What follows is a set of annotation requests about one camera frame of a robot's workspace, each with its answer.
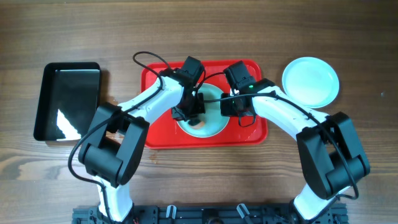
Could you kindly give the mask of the green and yellow sponge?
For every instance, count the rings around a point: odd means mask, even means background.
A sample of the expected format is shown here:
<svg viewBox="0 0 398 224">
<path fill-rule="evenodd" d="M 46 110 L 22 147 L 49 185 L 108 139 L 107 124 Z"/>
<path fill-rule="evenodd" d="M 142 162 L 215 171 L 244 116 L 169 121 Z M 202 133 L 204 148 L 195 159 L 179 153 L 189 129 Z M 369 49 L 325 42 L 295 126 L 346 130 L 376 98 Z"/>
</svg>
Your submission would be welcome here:
<svg viewBox="0 0 398 224">
<path fill-rule="evenodd" d="M 188 121 L 188 125 L 192 128 L 192 129 L 201 129 L 202 127 L 204 127 L 205 122 L 195 118 L 195 119 L 190 119 Z"/>
</svg>

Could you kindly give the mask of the white plate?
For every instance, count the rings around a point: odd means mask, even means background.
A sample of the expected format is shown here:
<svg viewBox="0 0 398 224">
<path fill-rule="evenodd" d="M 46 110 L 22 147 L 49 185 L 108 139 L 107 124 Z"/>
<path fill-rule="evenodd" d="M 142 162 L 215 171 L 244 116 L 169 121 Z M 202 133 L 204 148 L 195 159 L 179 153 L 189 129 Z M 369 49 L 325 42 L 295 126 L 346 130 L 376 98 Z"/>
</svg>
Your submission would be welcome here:
<svg viewBox="0 0 398 224">
<path fill-rule="evenodd" d="M 204 96 L 204 100 L 216 100 L 221 97 L 223 91 L 217 86 L 203 84 L 198 91 Z M 199 127 L 189 125 L 189 121 L 178 121 L 179 127 L 187 134 L 196 138 L 209 138 L 220 133 L 228 124 L 229 118 L 221 115 L 220 102 L 205 103 L 205 113 L 199 114 L 197 119 Z"/>
<path fill-rule="evenodd" d="M 335 70 L 315 57 L 291 61 L 282 73 L 282 86 L 291 99 L 309 108 L 322 108 L 332 103 L 340 90 Z"/>
</svg>

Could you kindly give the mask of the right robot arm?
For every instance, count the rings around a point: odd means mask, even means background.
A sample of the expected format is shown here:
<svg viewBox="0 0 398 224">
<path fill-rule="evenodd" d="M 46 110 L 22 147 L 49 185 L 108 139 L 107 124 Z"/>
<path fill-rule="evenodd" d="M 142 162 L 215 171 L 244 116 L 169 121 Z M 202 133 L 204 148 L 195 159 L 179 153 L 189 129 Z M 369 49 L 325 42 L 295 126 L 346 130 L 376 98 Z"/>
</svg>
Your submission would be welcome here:
<svg viewBox="0 0 398 224">
<path fill-rule="evenodd" d="M 292 221 L 314 222 L 337 200 L 359 197 L 357 183 L 371 167 L 347 114 L 307 108 L 267 79 L 234 83 L 219 100 L 222 111 L 265 118 L 296 141 L 306 184 L 291 203 Z"/>
</svg>

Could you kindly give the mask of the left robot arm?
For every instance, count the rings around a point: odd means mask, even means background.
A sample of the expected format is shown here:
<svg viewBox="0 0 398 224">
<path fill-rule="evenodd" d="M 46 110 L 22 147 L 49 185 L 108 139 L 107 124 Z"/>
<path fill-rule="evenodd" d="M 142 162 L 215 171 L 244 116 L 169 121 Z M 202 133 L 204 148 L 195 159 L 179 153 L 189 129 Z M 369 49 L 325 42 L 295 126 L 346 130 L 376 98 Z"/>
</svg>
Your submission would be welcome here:
<svg viewBox="0 0 398 224">
<path fill-rule="evenodd" d="M 134 223 L 129 181 L 142 157 L 150 125 L 170 109 L 178 119 L 203 110 L 197 83 L 204 69 L 166 68 L 135 98 L 98 107 L 88 133 L 72 149 L 98 187 L 100 204 L 89 218 L 102 223 Z"/>
</svg>

